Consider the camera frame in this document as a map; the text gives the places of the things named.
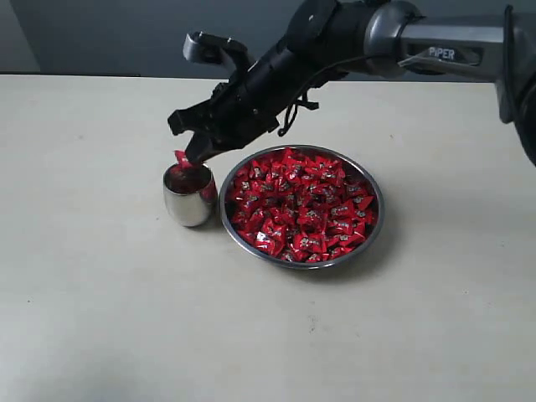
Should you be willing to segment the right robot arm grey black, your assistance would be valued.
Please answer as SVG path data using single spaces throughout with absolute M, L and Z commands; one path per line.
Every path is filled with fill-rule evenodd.
M 193 163 L 267 132 L 284 136 L 299 108 L 318 108 L 310 89 L 352 72 L 393 78 L 408 71 L 493 84 L 500 120 L 515 126 L 525 154 L 535 157 L 535 17 L 512 6 L 500 16 L 432 18 L 406 1 L 305 1 L 258 59 L 241 42 L 204 32 L 188 34 L 183 55 L 230 68 L 207 100 L 167 120 L 174 135 L 192 132 L 186 155 Z

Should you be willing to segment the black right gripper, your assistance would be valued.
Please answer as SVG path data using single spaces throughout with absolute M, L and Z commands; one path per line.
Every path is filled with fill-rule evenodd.
M 342 77 L 345 59 L 332 45 L 291 49 L 279 41 L 245 74 L 232 74 L 214 89 L 210 99 L 172 112 L 167 124 L 174 136 L 193 133 L 185 149 L 190 162 L 241 149 L 274 130 L 282 137 L 298 108 L 319 107 L 307 92 Z

